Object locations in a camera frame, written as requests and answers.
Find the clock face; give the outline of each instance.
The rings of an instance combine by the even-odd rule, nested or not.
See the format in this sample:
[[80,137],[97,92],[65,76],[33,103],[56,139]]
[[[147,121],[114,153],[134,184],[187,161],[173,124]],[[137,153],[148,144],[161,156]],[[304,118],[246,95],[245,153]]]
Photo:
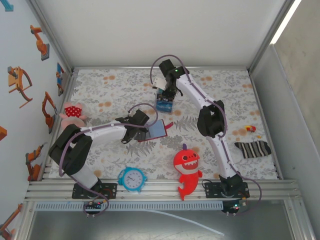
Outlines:
[[137,170],[130,170],[124,175],[123,181],[128,188],[136,189],[143,184],[143,176]]

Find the white wall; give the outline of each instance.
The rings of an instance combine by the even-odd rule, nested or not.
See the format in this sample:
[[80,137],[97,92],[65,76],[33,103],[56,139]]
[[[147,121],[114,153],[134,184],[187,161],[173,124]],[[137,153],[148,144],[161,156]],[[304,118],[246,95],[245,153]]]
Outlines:
[[74,66],[249,66],[285,0],[36,0]]
[[[42,113],[42,101],[47,91],[57,108],[63,95],[58,97],[56,70],[58,57],[50,49],[50,58],[41,61],[41,53],[36,46],[36,38],[30,32],[30,25],[38,23],[25,0],[10,0],[13,12],[5,12],[0,4],[0,126],[7,130],[7,136],[0,141],[0,224],[17,208],[25,197],[28,187],[26,153],[31,153],[43,142],[49,142],[50,135]],[[47,38],[40,33],[42,40]],[[14,86],[8,86],[7,67],[20,66],[31,78],[33,86],[25,91],[31,102],[19,109],[25,100]],[[47,112],[53,108],[47,104]],[[42,149],[39,160],[48,152],[47,144]]]
[[251,75],[281,172],[297,179],[313,230],[320,238],[320,157],[273,45]]
[[303,0],[274,45],[320,153],[320,1]]

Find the red polka dot bow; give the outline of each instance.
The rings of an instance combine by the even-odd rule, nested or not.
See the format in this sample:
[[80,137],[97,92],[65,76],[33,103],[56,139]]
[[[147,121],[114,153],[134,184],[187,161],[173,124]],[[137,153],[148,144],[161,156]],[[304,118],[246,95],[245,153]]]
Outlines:
[[65,114],[68,117],[77,117],[79,118],[82,112],[82,109],[76,106],[69,106],[64,109]]

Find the red shark toy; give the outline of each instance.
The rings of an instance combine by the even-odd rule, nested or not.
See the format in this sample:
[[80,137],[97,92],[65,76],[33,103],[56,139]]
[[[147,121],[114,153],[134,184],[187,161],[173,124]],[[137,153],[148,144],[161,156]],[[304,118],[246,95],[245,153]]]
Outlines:
[[179,182],[183,184],[183,188],[178,187],[178,191],[184,201],[185,196],[192,194],[196,189],[199,178],[202,178],[202,172],[198,170],[199,155],[192,149],[187,149],[187,145],[183,144],[182,150],[174,156],[173,165],[182,174]]

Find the pink teddy bear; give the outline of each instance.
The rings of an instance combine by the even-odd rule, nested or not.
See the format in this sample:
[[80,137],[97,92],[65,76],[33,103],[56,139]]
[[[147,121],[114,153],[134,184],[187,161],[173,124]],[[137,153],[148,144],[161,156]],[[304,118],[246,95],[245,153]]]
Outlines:
[[66,102],[64,105],[65,114],[60,113],[59,116],[62,118],[61,127],[64,130],[68,125],[75,124],[78,128],[85,126],[84,120],[87,118],[86,115],[81,115],[82,104],[77,103],[72,105],[71,102]]

